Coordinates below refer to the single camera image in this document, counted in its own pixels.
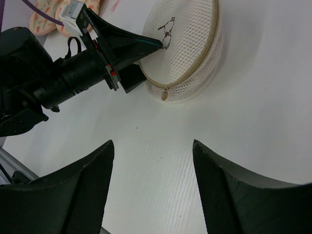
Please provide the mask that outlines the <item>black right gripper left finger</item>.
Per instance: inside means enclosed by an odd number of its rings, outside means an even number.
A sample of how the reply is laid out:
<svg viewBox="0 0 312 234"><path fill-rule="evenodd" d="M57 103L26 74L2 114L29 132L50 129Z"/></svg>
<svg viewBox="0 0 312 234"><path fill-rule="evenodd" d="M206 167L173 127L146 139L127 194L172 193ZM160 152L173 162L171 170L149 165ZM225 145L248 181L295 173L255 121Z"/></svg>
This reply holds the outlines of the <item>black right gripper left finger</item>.
<svg viewBox="0 0 312 234"><path fill-rule="evenodd" d="M2 234L98 234L113 170L114 144L28 183L0 187Z"/></svg>

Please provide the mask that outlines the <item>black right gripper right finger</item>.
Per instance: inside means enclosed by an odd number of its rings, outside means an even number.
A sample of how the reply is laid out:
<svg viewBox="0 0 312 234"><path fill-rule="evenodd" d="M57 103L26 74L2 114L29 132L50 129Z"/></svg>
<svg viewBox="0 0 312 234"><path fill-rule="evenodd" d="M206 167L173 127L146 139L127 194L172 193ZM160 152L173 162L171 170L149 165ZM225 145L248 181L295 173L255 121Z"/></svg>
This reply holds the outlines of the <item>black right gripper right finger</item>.
<svg viewBox="0 0 312 234"><path fill-rule="evenodd" d="M310 234L312 185L252 172L198 140L193 163L209 234Z"/></svg>

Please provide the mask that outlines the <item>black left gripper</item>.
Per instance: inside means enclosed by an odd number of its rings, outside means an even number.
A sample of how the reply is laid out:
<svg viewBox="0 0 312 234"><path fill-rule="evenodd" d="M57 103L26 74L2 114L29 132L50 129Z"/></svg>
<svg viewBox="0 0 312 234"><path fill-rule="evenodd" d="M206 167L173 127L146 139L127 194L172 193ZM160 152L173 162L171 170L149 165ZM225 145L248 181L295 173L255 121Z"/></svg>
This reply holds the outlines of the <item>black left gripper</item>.
<svg viewBox="0 0 312 234"><path fill-rule="evenodd" d="M80 37L92 60L92 67L111 90L120 84L129 93L146 77L137 64L142 58L163 47L160 40L118 28L96 15L90 8L82 9L77 19Z"/></svg>

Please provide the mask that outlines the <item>cream mesh laundry bag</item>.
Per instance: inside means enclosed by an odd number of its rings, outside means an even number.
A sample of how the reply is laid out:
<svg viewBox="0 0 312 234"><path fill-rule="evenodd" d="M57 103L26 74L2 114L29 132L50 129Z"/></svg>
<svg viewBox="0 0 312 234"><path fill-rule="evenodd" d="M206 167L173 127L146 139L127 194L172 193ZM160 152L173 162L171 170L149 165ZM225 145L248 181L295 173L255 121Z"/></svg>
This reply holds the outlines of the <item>cream mesh laundry bag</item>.
<svg viewBox="0 0 312 234"><path fill-rule="evenodd" d="M224 44L219 1L159 0L142 33L163 44L138 63L153 98L189 101L215 77Z"/></svg>

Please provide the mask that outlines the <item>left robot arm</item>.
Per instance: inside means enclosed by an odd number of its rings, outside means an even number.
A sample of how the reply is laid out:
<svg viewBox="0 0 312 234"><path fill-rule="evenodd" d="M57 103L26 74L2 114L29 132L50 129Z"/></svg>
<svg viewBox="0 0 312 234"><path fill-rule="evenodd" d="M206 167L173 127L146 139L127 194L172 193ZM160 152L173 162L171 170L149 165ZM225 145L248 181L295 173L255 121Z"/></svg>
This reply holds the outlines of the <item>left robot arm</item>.
<svg viewBox="0 0 312 234"><path fill-rule="evenodd" d="M65 17L78 30L78 51L52 60L28 28L0 35L0 135L15 136L47 121L43 109L59 105L101 81L126 93L146 78L137 62L161 49L161 41L117 28L84 3L72 1Z"/></svg>

